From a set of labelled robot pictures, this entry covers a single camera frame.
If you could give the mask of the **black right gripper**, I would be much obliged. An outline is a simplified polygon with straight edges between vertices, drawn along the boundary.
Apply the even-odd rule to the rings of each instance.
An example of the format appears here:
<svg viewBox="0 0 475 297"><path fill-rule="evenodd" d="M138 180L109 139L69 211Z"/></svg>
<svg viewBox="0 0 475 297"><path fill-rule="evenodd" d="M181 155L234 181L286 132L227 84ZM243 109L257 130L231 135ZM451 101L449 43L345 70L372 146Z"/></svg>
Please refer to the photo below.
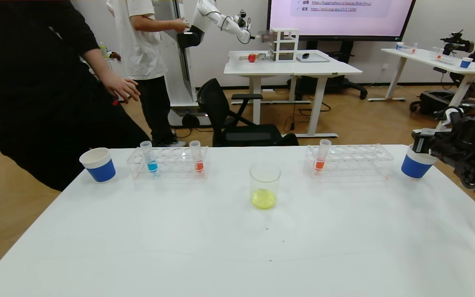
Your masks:
<svg viewBox="0 0 475 297"><path fill-rule="evenodd" d="M412 151L415 153L431 154L443 152L444 132L437 130L413 130L411 133L414 143Z"/></svg>

